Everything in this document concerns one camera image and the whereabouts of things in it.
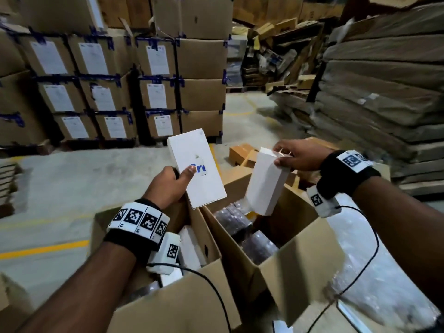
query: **person's right arm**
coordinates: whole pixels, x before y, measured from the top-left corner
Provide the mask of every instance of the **person's right arm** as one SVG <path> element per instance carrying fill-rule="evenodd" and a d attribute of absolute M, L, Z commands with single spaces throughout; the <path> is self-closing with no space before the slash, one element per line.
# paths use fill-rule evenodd
<path fill-rule="evenodd" d="M 332 152 L 308 140 L 281 140 L 274 150 L 291 151 L 276 165 L 319 170 Z M 440 310 L 444 310 L 444 214 L 403 193 L 380 177 L 361 183 L 352 194 L 399 266 Z"/>

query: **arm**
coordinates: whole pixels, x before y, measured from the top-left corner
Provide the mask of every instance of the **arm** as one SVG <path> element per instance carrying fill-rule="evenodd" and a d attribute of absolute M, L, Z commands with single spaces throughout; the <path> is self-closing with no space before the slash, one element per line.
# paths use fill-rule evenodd
<path fill-rule="evenodd" d="M 331 150 L 308 140 L 281 140 L 274 150 L 292 152 L 276 165 L 319 170 Z M 352 194 L 399 266 L 444 309 L 444 215 L 380 177 L 363 181 Z"/>
<path fill-rule="evenodd" d="M 195 167 L 188 167 L 176 180 L 173 168 L 165 167 L 142 198 L 165 209 L 182 197 L 195 171 Z M 136 241 L 140 237 L 114 231 L 114 237 L 131 235 Z M 103 242 L 18 332 L 105 332 L 135 265 L 136 254 L 130 249 Z"/>

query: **forearm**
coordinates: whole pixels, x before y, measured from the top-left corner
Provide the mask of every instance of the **forearm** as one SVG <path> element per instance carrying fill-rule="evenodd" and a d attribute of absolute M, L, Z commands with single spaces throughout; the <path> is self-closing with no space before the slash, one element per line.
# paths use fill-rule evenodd
<path fill-rule="evenodd" d="M 19 332 L 105 332 L 135 264 L 123 246 L 102 243 Z"/>
<path fill-rule="evenodd" d="M 380 177 L 364 181 L 352 198 L 400 267 L 444 309 L 444 215 Z"/>

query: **black wire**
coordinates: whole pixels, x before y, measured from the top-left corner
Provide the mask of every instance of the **black wire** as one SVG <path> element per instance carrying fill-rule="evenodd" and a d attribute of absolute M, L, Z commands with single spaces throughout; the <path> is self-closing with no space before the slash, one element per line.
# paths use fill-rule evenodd
<path fill-rule="evenodd" d="M 216 287 L 213 285 L 213 283 L 207 278 L 207 276 L 201 274 L 200 272 L 194 271 L 190 268 L 186 268 L 184 266 L 180 266 L 180 265 L 176 265 L 176 264 L 169 264 L 169 263 L 149 263 L 147 266 L 149 267 L 153 267 L 153 266 L 171 266 L 173 268 L 180 268 L 182 270 L 188 271 L 188 272 L 192 272 L 193 274 L 197 274 L 198 276 L 202 277 L 204 280 L 206 280 L 208 282 L 208 284 L 213 288 L 213 290 L 215 291 L 217 297 L 219 298 L 219 301 L 221 302 L 222 308 L 223 308 L 223 312 L 225 314 L 225 319 L 226 319 L 226 325 L 228 326 L 228 331 L 231 332 L 231 326 L 230 326 L 230 320 L 228 319 L 228 314 L 226 312 L 226 308 L 225 305 L 223 303 L 222 297 L 219 294 L 219 292 L 217 291 Z"/>
<path fill-rule="evenodd" d="M 360 212 L 361 214 L 362 214 L 362 216 L 364 216 L 365 217 L 365 215 L 364 215 L 364 213 L 362 212 L 362 211 L 360 211 L 358 208 L 355 208 L 355 207 L 351 207 L 351 206 L 338 206 L 338 207 L 335 207 L 336 209 L 339 209 L 339 208 L 350 208 L 350 209 L 353 209 L 353 210 L 356 210 L 356 211 L 358 211 L 358 212 Z M 337 299 L 339 299 L 339 297 L 341 297 L 344 293 L 346 293 L 352 286 L 353 286 L 353 284 L 354 283 L 356 283 L 356 281 L 358 280 L 358 278 L 364 273 L 364 271 L 365 271 L 365 269 L 370 265 L 370 263 L 372 262 L 372 260 L 376 257 L 376 255 L 377 255 L 377 253 L 378 253 L 378 250 L 379 250 L 379 239 L 378 239 L 378 235 L 377 235 L 377 233 L 376 233 L 376 231 L 373 229 L 373 227 L 370 225 L 370 227 L 372 228 L 372 230 L 373 230 L 373 233 L 375 234 L 375 238 L 376 238 L 376 250 L 375 250 L 375 253 L 373 254 L 373 256 L 372 257 L 370 257 L 370 259 L 369 259 L 369 261 L 367 262 L 367 264 L 365 264 L 364 265 L 364 267 L 362 268 L 362 270 L 361 270 L 361 272 L 360 273 L 358 273 L 358 275 L 355 277 L 355 279 L 345 288 L 345 289 L 343 289 L 339 294 L 337 294 L 336 296 L 334 296 L 333 297 L 333 300 L 331 301 L 331 302 L 329 302 L 329 304 L 322 310 L 322 312 L 321 313 L 319 313 L 319 315 L 316 317 L 316 319 L 313 321 L 313 324 L 311 324 L 311 326 L 310 326 L 310 328 L 308 329 L 308 331 L 307 331 L 307 333 L 309 333 L 312 329 L 313 329 L 313 327 L 314 327 L 314 325 L 316 325 L 316 323 L 318 322 L 318 320 L 322 317 L 322 315 L 325 313 L 325 311 L 327 311 L 328 309 L 329 309 L 329 307 L 331 306 L 331 305 L 333 305 L 335 302 L 336 302 L 336 300 Z"/>

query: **open cardboard box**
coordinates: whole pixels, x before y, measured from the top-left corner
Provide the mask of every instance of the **open cardboard box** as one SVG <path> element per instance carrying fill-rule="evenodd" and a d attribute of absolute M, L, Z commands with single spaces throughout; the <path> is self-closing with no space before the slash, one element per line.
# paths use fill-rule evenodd
<path fill-rule="evenodd" d="M 237 166 L 223 173 L 227 197 L 200 210 L 224 256 L 225 271 L 236 291 L 244 301 L 251 302 L 269 290 L 290 326 L 312 302 L 325 299 L 323 290 L 342 269 L 344 252 L 327 221 L 318 217 L 304 193 L 285 185 L 273 214 L 257 220 L 259 230 L 280 249 L 255 265 L 213 215 L 245 196 L 252 171 Z"/>
<path fill-rule="evenodd" d="M 89 253 L 94 252 L 106 234 L 107 226 L 120 207 L 99 212 L 94 217 Z M 220 251 L 199 209 L 192 210 L 185 201 L 165 211 L 170 217 L 167 231 L 178 233 L 191 225 L 207 265 L 199 269 L 211 280 L 225 304 L 232 329 L 241 325 L 239 313 L 226 279 Z M 122 295 L 122 302 L 133 291 L 152 283 L 152 274 L 136 266 Z M 108 333 L 112 332 L 223 332 L 227 330 L 222 305 L 211 286 L 195 274 L 186 274 L 167 287 L 118 308 Z"/>

